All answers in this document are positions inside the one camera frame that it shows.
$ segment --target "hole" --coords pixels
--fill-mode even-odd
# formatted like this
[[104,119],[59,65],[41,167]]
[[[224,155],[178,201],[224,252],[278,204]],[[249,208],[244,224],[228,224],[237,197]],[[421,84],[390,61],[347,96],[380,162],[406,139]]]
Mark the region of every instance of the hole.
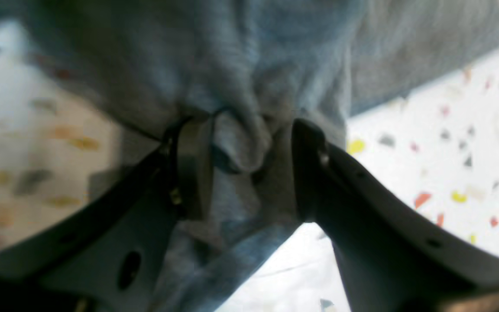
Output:
[[140,265],[142,263],[142,257],[136,251],[131,251],[124,259],[123,266],[119,272],[119,289],[125,290],[128,288],[136,279],[138,271],[140,270]]
[[433,248],[440,248],[442,247],[442,243],[440,243],[439,241],[435,240],[435,239],[427,239],[426,240],[426,243],[430,246],[430,247],[433,247]]
[[63,235],[59,239],[59,243],[60,244],[69,244],[69,243],[72,243],[73,241],[75,241],[76,239],[77,239],[77,236],[75,233],[69,233],[67,235]]

